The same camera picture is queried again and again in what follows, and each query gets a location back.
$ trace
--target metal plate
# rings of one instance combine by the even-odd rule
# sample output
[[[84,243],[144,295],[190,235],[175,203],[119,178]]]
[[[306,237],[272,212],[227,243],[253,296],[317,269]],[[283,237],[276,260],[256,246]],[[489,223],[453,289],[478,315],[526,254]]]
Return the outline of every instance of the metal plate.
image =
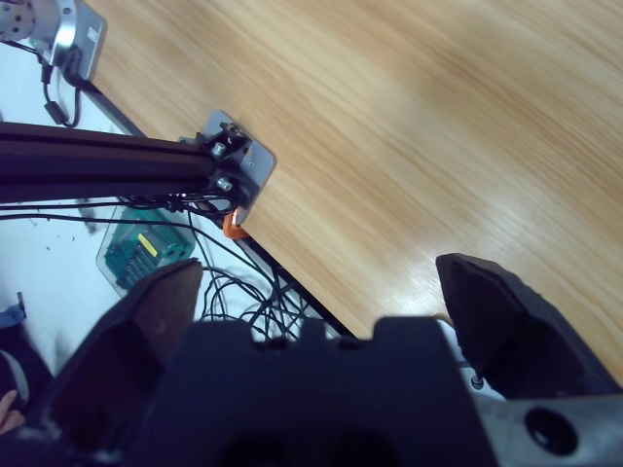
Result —
[[[222,110],[216,110],[212,113],[207,125],[203,129],[202,135],[206,138],[214,136],[221,131],[221,124],[236,124],[252,141],[249,150],[240,161],[240,170],[259,187],[259,190],[255,198],[250,201],[248,208],[241,207],[238,211],[237,224],[242,224],[249,211],[253,208],[255,200],[264,190],[264,186],[271,177],[273,170],[275,170],[276,158],[265,146],[253,138],[246,129],[237,124]]]

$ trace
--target wooden table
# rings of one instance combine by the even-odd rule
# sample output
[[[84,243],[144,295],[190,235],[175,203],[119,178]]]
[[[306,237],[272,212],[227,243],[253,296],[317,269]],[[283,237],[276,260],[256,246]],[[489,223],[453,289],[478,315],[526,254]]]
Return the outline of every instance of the wooden table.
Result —
[[[623,382],[623,1],[91,0],[149,136],[222,108],[278,158],[246,229],[357,335],[520,275]]]

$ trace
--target green circuit board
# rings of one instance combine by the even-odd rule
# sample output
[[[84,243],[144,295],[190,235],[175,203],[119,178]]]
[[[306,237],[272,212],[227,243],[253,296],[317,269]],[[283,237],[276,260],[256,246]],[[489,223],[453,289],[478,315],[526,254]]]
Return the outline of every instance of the green circuit board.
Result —
[[[170,222],[160,209],[123,208],[118,218]],[[109,243],[102,245],[102,249],[105,248],[104,263],[110,271],[105,275],[111,282],[114,280],[113,286],[124,291],[157,268],[187,260],[195,249],[194,239],[177,227],[119,224],[110,228],[113,232],[112,236],[107,234]]]

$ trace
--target silver metal part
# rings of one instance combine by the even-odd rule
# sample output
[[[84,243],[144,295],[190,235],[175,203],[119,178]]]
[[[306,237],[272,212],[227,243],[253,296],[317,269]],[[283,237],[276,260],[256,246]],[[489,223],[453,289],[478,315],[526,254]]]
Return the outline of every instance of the silver metal part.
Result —
[[[28,38],[43,60],[62,66],[73,49],[71,73],[92,80],[106,35],[106,20],[84,0],[0,0],[0,41]]]
[[[78,11],[74,0],[56,0],[58,11],[58,30],[52,44],[50,55],[44,53],[44,59],[50,65],[60,65],[66,57],[74,40],[78,25]]]
[[[104,47],[104,38],[108,25],[93,8],[83,0],[76,1],[78,23],[74,46],[80,49],[79,74],[85,81],[92,81],[95,68]]]
[[[202,135],[209,138],[214,136],[215,134],[221,131],[221,124],[234,124],[235,122],[222,110],[215,111],[205,126],[205,129],[202,132]],[[252,136],[248,134],[248,132],[241,128],[246,136],[252,140],[251,146],[248,151],[240,161],[240,170],[244,175],[246,175],[250,180],[253,181],[258,187],[258,196],[264,189],[266,182],[271,177],[273,170],[275,170],[276,159],[275,156],[263,145],[258,143]],[[250,209],[253,207],[255,203],[255,199],[252,199],[249,203],[249,207],[247,209],[241,208],[238,211],[237,222],[239,224],[246,219]]]
[[[511,402],[474,396],[474,401],[500,466],[623,465],[621,395]],[[568,422],[577,437],[572,453],[551,453],[531,436],[526,416],[540,409],[556,413]],[[556,436],[551,425],[543,429],[544,433],[548,431]]]
[[[219,190],[223,190],[224,192],[230,192],[234,187],[234,184],[230,182],[230,179],[227,177],[221,177],[216,181],[216,186]]]
[[[0,0],[0,41],[21,41],[30,37],[36,22],[31,1]]]
[[[217,159],[221,159],[225,155],[225,150],[227,148],[223,143],[216,143],[212,148],[212,156]]]

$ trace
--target hole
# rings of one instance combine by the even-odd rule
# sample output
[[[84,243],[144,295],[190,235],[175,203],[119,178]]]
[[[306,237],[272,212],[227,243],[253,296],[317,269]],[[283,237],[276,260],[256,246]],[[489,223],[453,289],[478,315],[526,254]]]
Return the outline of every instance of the hole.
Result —
[[[569,455],[577,449],[575,430],[559,413],[535,408],[526,414],[524,422],[534,442],[548,452]]]

